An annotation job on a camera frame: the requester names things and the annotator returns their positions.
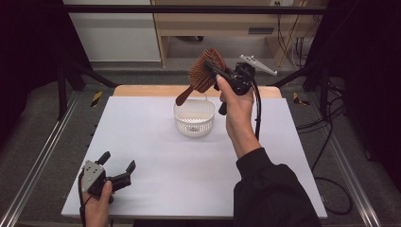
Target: gray floor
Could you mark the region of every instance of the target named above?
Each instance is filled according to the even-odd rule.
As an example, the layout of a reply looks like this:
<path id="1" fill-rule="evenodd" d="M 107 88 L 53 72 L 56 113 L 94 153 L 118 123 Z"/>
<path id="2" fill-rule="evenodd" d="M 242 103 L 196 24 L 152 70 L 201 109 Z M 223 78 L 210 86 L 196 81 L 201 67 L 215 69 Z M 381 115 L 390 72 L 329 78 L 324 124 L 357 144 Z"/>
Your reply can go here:
<path id="1" fill-rule="evenodd" d="M 171 41 L 170 52 L 166 68 L 147 64 L 136 71 L 120 70 L 115 68 L 99 68 L 99 73 L 114 82 L 123 84 L 188 84 L 186 72 L 201 51 L 209 47 L 217 47 L 227 61 L 227 65 L 234 67 L 237 56 L 255 55 L 260 61 L 279 70 L 280 76 L 273 77 L 263 72 L 257 72 L 259 85 L 271 84 L 294 68 L 286 65 L 283 68 L 274 68 L 271 54 L 263 39 L 244 40 L 241 38 L 210 38 L 205 37 L 203 42 L 197 42 L 193 37 L 180 37 Z M 87 146 L 91 142 L 91 134 L 96 130 L 96 124 L 101 117 L 107 97 L 113 89 L 99 85 L 88 79 L 84 92 L 79 93 L 77 107 L 63 130 L 60 140 L 49 157 L 39 181 L 32 194 L 26 201 L 26 206 L 19 217 L 20 221 L 46 221 L 78 223 L 78 220 L 62 217 L 61 209 L 67 193 L 74 181 Z M 341 86 L 340 79 L 333 79 Z M 301 100 L 309 100 L 313 94 L 306 94 L 302 89 L 303 79 L 296 79 L 281 88 L 283 97 L 288 100 L 288 106 L 296 126 L 310 123 L 318 118 L 312 106 L 295 104 L 293 93 L 296 92 Z M 90 107 L 92 98 L 97 91 L 103 95 L 96 107 Z M 33 91 L 27 106 L 21 115 L 9 141 L 1 148 L 0 169 L 2 177 L 0 186 L 0 212 L 5 214 L 12 200 L 23 185 L 29 170 L 34 166 L 47 137 L 56 124 L 58 114 L 57 84 L 50 83 Z M 375 209 L 382 226 L 401 226 L 401 195 L 394 187 L 380 163 L 368 161 L 365 158 L 364 147 L 358 139 L 353 124 L 346 115 L 340 115 L 334 120 L 334 133 L 339 140 L 341 149 L 355 171 L 358 180 L 369 202 Z M 300 134 L 305 155 L 310 165 L 325 140 L 325 132 L 317 131 Z M 333 156 L 333 149 L 327 147 L 319 161 L 314 175 L 329 178 L 344 187 L 347 187 L 341 169 Z M 347 198 L 341 190 L 333 184 L 317 181 L 317 185 L 326 198 L 327 207 L 343 211 L 348 206 Z M 361 207 L 356 207 L 347 215 L 328 213 L 328 219 L 322 219 L 325 226 L 365 226 L 361 218 Z"/>

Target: brush handle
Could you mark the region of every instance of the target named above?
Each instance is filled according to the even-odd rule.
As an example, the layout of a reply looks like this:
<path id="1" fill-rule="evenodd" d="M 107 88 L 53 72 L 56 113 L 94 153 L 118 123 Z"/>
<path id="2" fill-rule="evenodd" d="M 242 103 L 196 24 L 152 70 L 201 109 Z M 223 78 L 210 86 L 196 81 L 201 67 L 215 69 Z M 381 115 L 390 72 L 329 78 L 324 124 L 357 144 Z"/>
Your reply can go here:
<path id="1" fill-rule="evenodd" d="M 183 103 L 186 101 L 186 99 L 191 95 L 191 93 L 194 91 L 194 86 L 191 84 L 183 93 L 181 93 L 177 98 L 176 98 L 176 104 L 177 106 L 183 105 Z"/>
<path id="2" fill-rule="evenodd" d="M 221 115 L 227 114 L 227 102 L 221 103 L 220 109 L 218 109 L 218 113 Z"/>

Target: hand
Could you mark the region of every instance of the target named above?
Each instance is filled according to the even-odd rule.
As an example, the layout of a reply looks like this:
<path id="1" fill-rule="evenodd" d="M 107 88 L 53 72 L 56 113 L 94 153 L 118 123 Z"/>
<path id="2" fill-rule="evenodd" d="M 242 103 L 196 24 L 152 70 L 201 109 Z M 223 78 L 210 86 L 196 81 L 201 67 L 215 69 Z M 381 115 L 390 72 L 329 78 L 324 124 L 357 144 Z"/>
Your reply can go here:
<path id="1" fill-rule="evenodd" d="M 97 200 L 88 192 L 82 194 L 85 204 L 85 217 L 87 227 L 107 227 L 109 219 L 109 197 L 113 192 L 113 184 L 110 181 L 104 183 L 100 199 Z"/>
<path id="2" fill-rule="evenodd" d="M 221 76 L 217 76 L 220 100 L 227 102 L 226 130 L 233 143 L 237 158 L 260 148 L 251 124 L 253 109 L 253 89 L 244 96 L 237 96 L 230 84 Z"/>

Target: wall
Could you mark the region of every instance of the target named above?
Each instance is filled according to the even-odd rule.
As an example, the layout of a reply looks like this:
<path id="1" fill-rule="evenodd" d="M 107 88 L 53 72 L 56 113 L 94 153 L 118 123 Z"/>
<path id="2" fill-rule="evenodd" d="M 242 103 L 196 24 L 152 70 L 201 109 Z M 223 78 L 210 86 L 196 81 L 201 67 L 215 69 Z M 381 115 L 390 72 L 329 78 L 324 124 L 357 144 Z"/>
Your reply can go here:
<path id="1" fill-rule="evenodd" d="M 150 5 L 149 0 L 63 0 L 64 4 Z M 160 61 L 152 14 L 70 13 L 90 61 Z"/>

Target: floor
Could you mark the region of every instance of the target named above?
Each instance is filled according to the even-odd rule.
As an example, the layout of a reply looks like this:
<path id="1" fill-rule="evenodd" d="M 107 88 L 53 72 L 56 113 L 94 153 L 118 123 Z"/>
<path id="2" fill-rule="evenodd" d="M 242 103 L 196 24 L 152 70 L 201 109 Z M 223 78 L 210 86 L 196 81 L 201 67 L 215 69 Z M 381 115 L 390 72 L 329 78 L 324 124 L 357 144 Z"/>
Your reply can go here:
<path id="1" fill-rule="evenodd" d="M 272 84 L 296 70 L 290 64 L 281 68 L 275 67 L 264 39 L 245 40 L 240 37 L 205 37 L 203 42 L 197 41 L 195 37 L 173 38 L 170 42 L 165 68 L 157 62 L 133 63 L 131 66 L 136 70 L 120 68 L 116 71 L 118 67 L 110 64 L 94 63 L 94 66 L 99 74 L 117 83 L 187 84 L 186 71 L 202 50 L 211 47 L 217 48 L 229 67 L 235 66 L 240 55 L 254 55 L 271 69 L 279 72 L 278 77 L 273 77 L 258 71 L 256 80 L 259 85 Z M 96 130 L 102 108 L 107 103 L 107 96 L 113 93 L 113 89 L 99 85 L 92 79 L 86 77 L 84 79 L 87 87 L 83 93 L 69 93 L 70 98 L 78 96 L 77 107 L 71 112 L 68 124 L 59 126 L 62 128 L 62 134 L 60 137 L 53 138 L 54 145 L 53 147 L 49 145 L 51 152 L 48 156 L 44 155 L 44 145 L 48 144 L 46 141 L 55 125 L 58 124 L 56 121 L 57 84 L 48 84 L 31 93 L 20 122 L 9 142 L 1 148 L 0 169 L 3 176 L 0 186 L 4 188 L 0 199 L 2 221 L 6 220 L 7 211 L 13 200 L 20 195 L 19 199 L 22 200 L 23 207 L 14 209 L 17 211 L 14 216 L 20 223 L 21 221 L 78 223 L 76 219 L 61 217 L 64 197 L 68 194 L 77 173 L 76 169 L 79 169 L 87 146 L 91 142 L 91 134 Z M 341 79 L 332 80 L 339 87 L 343 86 Z M 319 118 L 313 105 L 319 92 L 305 93 L 302 88 L 303 81 L 304 78 L 298 78 L 280 88 L 283 97 L 288 100 L 296 126 Z M 96 91 L 103 91 L 104 98 L 101 98 L 98 105 L 92 108 L 90 103 Z M 310 105 L 295 103 L 294 93 L 298 94 L 300 100 L 308 101 Z M 335 93 L 329 94 L 330 98 L 335 96 L 337 96 Z M 340 102 L 336 103 L 333 109 L 340 106 Z M 333 122 L 334 134 L 314 173 L 318 177 L 330 178 L 340 184 L 353 196 L 354 207 L 346 215 L 329 212 L 329 218 L 323 219 L 322 224 L 324 226 L 401 226 L 400 193 L 394 188 L 383 167 L 379 163 L 366 159 L 364 147 L 346 114 L 340 114 Z M 326 127 L 312 132 L 299 131 L 310 165 L 317 158 L 327 136 L 327 129 Z M 32 167 L 37 166 L 38 157 L 44 157 L 43 167 L 35 168 L 34 172 L 37 174 L 32 175 L 30 173 L 32 173 Z M 24 187 L 26 183 L 31 183 L 34 187 L 30 189 L 27 186 Z M 347 210 L 350 203 L 340 187 L 320 180 L 317 181 L 317 185 L 322 191 L 324 204 L 327 207 L 334 211 Z M 26 191 L 26 197 L 18 192 L 20 189 Z M 378 218 L 378 221 L 369 223 L 369 220 L 374 218 Z"/>

